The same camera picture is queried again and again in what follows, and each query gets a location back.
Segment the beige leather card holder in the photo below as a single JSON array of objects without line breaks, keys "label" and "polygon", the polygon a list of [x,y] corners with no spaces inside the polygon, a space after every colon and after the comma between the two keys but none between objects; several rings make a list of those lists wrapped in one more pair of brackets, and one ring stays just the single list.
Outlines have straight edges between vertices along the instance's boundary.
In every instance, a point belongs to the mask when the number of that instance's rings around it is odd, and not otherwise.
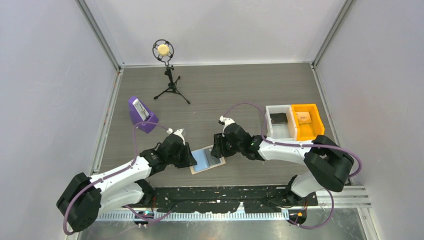
[{"label": "beige leather card holder", "polygon": [[197,162],[196,165],[190,167],[192,175],[224,165],[226,163],[224,157],[217,158],[215,156],[212,156],[212,149],[213,146],[210,145],[191,152],[193,158]]}]

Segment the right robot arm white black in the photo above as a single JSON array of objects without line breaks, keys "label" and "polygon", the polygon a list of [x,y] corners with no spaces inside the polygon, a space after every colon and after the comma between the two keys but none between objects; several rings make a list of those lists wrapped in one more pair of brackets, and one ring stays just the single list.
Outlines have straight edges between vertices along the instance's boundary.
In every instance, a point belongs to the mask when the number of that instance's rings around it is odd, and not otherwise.
[{"label": "right robot arm white black", "polygon": [[253,161],[276,160],[306,166],[308,171],[293,176],[285,187],[284,195],[291,205],[299,205],[309,194],[323,189],[342,192],[354,165],[353,158],[324,135],[307,141],[277,141],[250,135],[237,123],[230,123],[214,134],[211,155],[228,158],[237,153]]}]

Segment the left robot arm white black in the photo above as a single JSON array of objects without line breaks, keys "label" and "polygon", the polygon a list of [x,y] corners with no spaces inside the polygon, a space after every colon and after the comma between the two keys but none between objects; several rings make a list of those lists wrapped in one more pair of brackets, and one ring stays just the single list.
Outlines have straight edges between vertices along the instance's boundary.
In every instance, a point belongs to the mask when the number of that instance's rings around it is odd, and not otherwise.
[{"label": "left robot arm white black", "polygon": [[172,133],[154,148],[138,153],[130,162],[104,173],[76,174],[56,202],[64,217],[64,226],[74,232],[87,229],[101,214],[139,204],[153,204],[156,192],[147,178],[167,166],[188,168],[196,165],[190,145]]}]

